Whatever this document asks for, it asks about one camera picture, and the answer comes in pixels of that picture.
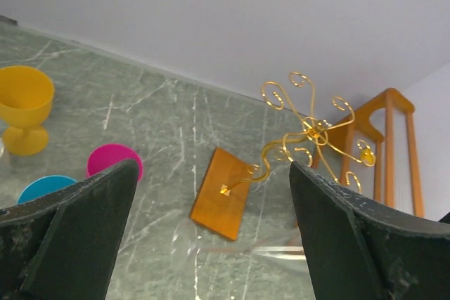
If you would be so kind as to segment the blue plastic wine glass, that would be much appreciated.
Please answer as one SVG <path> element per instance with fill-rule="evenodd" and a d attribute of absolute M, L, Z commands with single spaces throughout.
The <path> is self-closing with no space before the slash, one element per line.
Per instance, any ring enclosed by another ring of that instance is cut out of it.
<path fill-rule="evenodd" d="M 41 177 L 30 183 L 21 193 L 17 204 L 23 204 L 37 198 L 43 197 L 47 194 L 54 193 L 60 189 L 66 188 L 77 180 L 69 176 L 51 175 Z"/>

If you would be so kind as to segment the clear wine glass back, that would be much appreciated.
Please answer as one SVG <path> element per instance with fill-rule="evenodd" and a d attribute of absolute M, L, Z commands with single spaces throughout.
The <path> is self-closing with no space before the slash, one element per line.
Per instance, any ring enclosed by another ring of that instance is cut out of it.
<path fill-rule="evenodd" d="M 251 256 L 293 273 L 308 270 L 306 254 L 298 228 L 278 229 L 269 236 L 251 243 L 212 246 L 201 242 L 197 235 L 197 226 L 190 220 L 181 221 L 174 230 L 171 239 L 170 260 L 177 270 L 184 269 L 189 261 L 199 254 L 231 254 Z"/>

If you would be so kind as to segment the pink plastic wine glass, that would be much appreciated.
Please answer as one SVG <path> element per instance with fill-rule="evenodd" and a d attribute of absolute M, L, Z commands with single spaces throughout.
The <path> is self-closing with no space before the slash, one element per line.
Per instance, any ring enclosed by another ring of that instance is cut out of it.
<path fill-rule="evenodd" d="M 86 161 L 85 177 L 88 178 L 124 159 L 134 159 L 139 166 L 140 181 L 143 177 L 143 162 L 139 154 L 130 147 L 119 143 L 107 143 L 91 152 Z"/>

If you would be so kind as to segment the orange wooden shelf rack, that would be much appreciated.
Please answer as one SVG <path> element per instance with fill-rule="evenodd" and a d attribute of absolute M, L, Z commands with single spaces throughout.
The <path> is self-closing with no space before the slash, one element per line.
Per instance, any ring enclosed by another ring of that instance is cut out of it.
<path fill-rule="evenodd" d="M 373 166 L 375 170 L 373 199 L 389 207 L 395 207 L 394 113 L 396 111 L 404 115 L 406 122 L 407 164 L 409 165 L 413 215 L 424 217 L 425 211 L 413 121 L 415 107 L 398 90 L 394 88 L 385 89 L 375 98 L 364 103 L 355 110 L 355 125 L 332 131 L 330 140 L 333 145 L 341 150 L 350 151 L 350 154 L 355 157 L 360 155 L 360 150 L 357 147 L 359 139 L 366 141 L 371 146 L 376 155 L 376 163 Z M 350 170 L 350 163 L 354 161 L 340 156 L 342 162 L 339 176 L 333 173 L 326 160 L 319 159 L 317 151 L 313 156 L 312 167 L 316 169 L 320 163 L 323 163 L 328 173 L 338 183 L 349 186 L 351 181 L 354 181 L 358 184 L 359 179 Z"/>

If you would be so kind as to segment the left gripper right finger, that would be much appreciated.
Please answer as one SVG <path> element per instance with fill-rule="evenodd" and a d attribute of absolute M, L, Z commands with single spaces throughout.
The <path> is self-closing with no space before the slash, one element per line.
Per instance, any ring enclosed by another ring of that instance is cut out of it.
<path fill-rule="evenodd" d="M 292 162 L 290 190 L 316 299 L 448 299 L 449 217 L 413 216 Z"/>

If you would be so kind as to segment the yellow plastic wine glass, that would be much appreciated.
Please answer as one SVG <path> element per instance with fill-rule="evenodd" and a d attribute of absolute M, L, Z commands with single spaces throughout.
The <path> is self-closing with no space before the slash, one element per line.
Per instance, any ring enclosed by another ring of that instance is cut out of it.
<path fill-rule="evenodd" d="M 48 145 L 49 133 L 42 124 L 50 115 L 54 93 L 50 77 L 36 68 L 1 69 L 1 120 L 7 125 L 2 139 L 10 153 L 35 155 Z"/>

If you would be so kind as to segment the yellow object on shelf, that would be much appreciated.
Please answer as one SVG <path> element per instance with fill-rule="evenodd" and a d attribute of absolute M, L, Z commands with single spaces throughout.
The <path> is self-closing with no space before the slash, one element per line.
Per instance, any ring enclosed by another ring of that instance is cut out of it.
<path fill-rule="evenodd" d="M 372 167 L 375 165 L 376 156 L 373 154 L 372 150 L 365 148 L 360 151 L 360 160 L 366 166 Z"/>

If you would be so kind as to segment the wooden rack base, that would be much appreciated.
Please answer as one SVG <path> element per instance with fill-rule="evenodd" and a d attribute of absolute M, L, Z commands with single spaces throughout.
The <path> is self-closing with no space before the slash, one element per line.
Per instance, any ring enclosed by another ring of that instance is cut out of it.
<path fill-rule="evenodd" d="M 216 148 L 190 218 L 227 240 L 236 240 L 250 188 L 242 180 L 249 177 L 249 164 Z"/>

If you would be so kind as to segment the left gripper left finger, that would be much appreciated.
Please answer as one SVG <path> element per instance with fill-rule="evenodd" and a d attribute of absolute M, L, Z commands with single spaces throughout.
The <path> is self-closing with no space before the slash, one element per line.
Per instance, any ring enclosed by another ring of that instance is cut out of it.
<path fill-rule="evenodd" d="M 1 210 L 2 299 L 105 299 L 136 192 L 126 159 Z"/>

